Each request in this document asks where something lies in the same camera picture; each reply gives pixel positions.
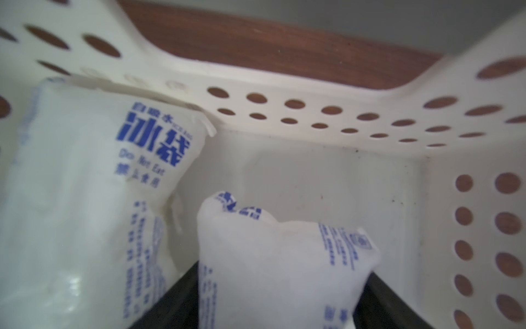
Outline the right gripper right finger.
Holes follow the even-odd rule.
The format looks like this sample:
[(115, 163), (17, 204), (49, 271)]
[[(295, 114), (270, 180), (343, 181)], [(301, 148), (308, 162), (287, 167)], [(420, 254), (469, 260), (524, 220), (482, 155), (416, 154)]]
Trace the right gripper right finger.
[(357, 329), (432, 329), (374, 272), (358, 300), (353, 322)]

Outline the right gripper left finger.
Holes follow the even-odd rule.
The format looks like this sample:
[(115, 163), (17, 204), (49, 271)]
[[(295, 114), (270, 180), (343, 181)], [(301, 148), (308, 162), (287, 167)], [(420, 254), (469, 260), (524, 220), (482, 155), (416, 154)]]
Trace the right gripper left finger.
[(198, 268), (196, 262), (131, 329), (198, 329)]

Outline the white ice pack blue text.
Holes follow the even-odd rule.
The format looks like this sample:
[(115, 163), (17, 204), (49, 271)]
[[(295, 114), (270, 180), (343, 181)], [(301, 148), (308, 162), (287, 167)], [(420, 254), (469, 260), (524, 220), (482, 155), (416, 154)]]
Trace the white ice pack blue text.
[(279, 222), (222, 191), (197, 213), (200, 328), (345, 328), (378, 266), (363, 229)]

